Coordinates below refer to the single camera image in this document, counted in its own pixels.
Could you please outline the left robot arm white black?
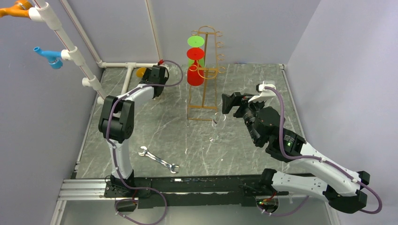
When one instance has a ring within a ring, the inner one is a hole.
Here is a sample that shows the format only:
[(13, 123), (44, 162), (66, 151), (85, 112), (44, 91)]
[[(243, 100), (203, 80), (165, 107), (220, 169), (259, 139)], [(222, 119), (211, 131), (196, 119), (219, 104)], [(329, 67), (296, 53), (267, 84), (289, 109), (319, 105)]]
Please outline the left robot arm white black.
[(129, 138), (134, 130), (135, 109), (158, 97), (168, 79), (168, 69), (154, 65), (145, 69), (135, 88), (119, 96), (109, 95), (104, 100), (98, 129), (111, 153), (112, 172), (107, 187), (122, 197), (132, 197), (135, 194), (134, 170), (129, 154)]

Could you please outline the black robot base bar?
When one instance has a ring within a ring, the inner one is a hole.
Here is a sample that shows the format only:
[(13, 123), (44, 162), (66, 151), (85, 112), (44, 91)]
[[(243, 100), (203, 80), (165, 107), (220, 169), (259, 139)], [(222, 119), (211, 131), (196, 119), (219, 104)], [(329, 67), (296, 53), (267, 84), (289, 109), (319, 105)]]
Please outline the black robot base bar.
[(224, 175), (188, 177), (135, 177), (132, 181), (138, 191), (121, 182), (106, 181), (105, 198), (132, 198), (138, 200), (139, 209), (162, 206), (240, 205), (254, 206), (254, 199), (263, 199), (276, 192), (261, 182), (261, 175)]

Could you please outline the orange plastic wine glass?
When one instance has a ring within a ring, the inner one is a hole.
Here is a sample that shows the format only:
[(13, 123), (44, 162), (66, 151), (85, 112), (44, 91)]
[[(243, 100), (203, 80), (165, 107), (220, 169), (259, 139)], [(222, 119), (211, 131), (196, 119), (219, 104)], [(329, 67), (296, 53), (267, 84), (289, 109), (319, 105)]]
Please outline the orange plastic wine glass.
[(136, 77), (142, 78), (145, 74), (146, 67), (140, 67), (136, 70)]

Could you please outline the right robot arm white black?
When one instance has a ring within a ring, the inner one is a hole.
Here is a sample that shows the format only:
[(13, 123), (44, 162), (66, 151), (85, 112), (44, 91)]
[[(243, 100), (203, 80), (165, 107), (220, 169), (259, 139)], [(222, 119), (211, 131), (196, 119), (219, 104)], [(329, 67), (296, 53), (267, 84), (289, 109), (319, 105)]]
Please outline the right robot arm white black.
[(265, 107), (265, 101), (275, 97), (271, 90), (259, 95), (234, 92), (222, 94), (222, 113), (242, 118), (250, 137), (257, 147), (265, 147), (272, 158), (307, 169), (310, 177), (286, 174), (275, 169), (264, 169), (259, 190), (269, 195), (272, 192), (293, 192), (323, 200), (332, 208), (353, 214), (367, 205), (367, 194), (361, 183), (368, 185), (370, 175), (365, 171), (351, 171), (311, 146), (303, 137), (283, 127), (284, 119), (273, 107)]

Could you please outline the red plastic wine glass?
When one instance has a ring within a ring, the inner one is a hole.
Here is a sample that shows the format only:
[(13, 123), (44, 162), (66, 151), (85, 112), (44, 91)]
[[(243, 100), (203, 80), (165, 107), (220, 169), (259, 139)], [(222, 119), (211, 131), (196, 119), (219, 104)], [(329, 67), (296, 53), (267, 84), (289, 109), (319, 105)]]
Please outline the red plastic wine glass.
[(204, 82), (200, 61), (204, 58), (204, 51), (199, 47), (192, 47), (187, 51), (189, 67), (187, 70), (187, 82), (191, 86), (200, 86)]

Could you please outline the clear wine glass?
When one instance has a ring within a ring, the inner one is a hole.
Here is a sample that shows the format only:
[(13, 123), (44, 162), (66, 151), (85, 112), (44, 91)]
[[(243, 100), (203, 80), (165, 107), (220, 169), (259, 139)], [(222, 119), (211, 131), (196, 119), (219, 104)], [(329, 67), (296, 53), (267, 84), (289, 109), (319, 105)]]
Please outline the clear wine glass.
[(214, 114), (211, 120), (213, 131), (209, 135), (209, 140), (212, 144), (219, 144), (222, 141), (221, 131), (225, 127), (226, 115), (221, 112)]

